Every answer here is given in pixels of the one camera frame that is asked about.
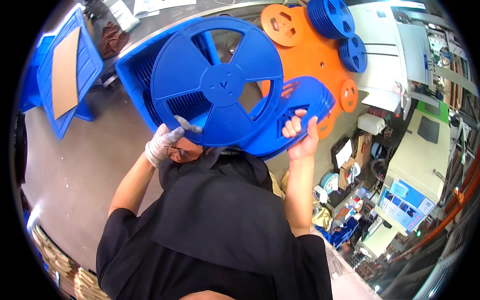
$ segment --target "metal table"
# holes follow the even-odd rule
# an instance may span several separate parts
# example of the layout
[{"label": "metal table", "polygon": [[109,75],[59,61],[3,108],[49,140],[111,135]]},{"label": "metal table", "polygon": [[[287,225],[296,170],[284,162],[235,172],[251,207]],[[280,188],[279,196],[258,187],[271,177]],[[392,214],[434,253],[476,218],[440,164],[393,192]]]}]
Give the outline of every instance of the metal table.
[{"label": "metal table", "polygon": [[[130,11],[133,12],[135,1],[123,0],[123,2],[127,5]],[[231,3],[232,1],[223,0],[223,2]],[[259,25],[260,13],[267,5],[276,3],[283,4],[284,2],[285,1],[282,0],[237,0],[233,5],[223,5],[216,3],[214,0],[197,0],[197,4],[194,5],[183,5],[160,10],[158,15],[139,19],[140,23],[129,32],[130,40],[127,45],[117,56],[104,61],[103,74],[114,72],[117,60],[129,51],[135,49],[135,47],[144,41],[189,19],[227,14]],[[298,1],[288,0],[287,3],[298,4]],[[99,44],[102,37],[102,28],[105,27],[109,21],[117,23],[110,12],[102,18],[93,21],[93,42],[95,45]]]}]

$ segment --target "work glove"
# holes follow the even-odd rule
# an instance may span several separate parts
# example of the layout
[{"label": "work glove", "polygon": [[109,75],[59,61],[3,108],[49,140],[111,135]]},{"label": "work glove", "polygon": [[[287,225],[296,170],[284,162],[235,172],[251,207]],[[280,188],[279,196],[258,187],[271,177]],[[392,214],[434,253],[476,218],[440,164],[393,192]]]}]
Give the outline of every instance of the work glove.
[{"label": "work glove", "polygon": [[180,127],[170,131],[165,124],[160,125],[153,139],[145,145],[145,155],[155,168],[159,168],[161,161],[168,158],[168,148],[185,135],[185,130],[202,133],[201,127],[191,125],[185,118],[175,116],[175,119]]}]

